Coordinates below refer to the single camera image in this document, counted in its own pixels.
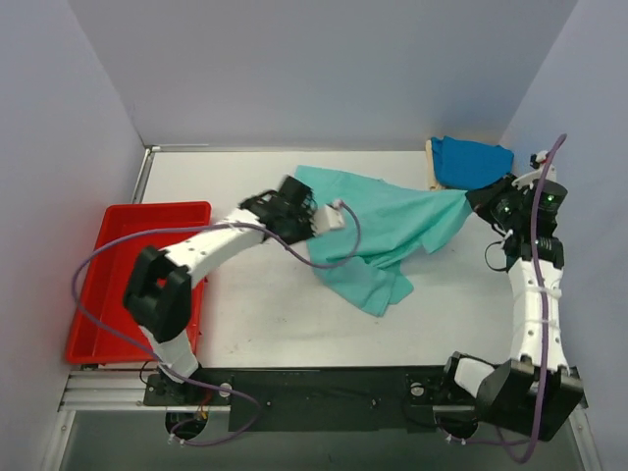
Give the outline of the teal t shirt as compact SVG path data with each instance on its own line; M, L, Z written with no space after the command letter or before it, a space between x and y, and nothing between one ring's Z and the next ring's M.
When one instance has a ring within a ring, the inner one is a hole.
M349 304L375 317L413 292L401 273L401 263L422 249L431 254L443 248L462 229L472 209L463 190L416 190L353 173L299 166L294 176L310 186L319 205L341 200L357 216L346 227L309 239L310 261L332 264L314 268L323 285Z

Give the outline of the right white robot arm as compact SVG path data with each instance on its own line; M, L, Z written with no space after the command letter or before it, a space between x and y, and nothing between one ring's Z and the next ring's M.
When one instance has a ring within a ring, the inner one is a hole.
M566 195L559 183L524 183L513 175L467 192L474 212L503 234L503 272L513 296L511 348L501 364L455 352L438 378L445 399L473 400L476 420L542 442L584 396L564 355L559 322L564 249L554 231Z

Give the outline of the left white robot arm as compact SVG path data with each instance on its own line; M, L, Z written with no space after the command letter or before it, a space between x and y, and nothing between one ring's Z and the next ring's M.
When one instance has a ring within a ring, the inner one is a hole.
M314 214L312 189L287 176L277 190L244 199L211 228L164 248L140 251L123 305L159 357L169 378L167 393L176 402L193 403L202 390L194 374L200 365L186 332L192 291L223 263L272 235L286 245L313 237Z

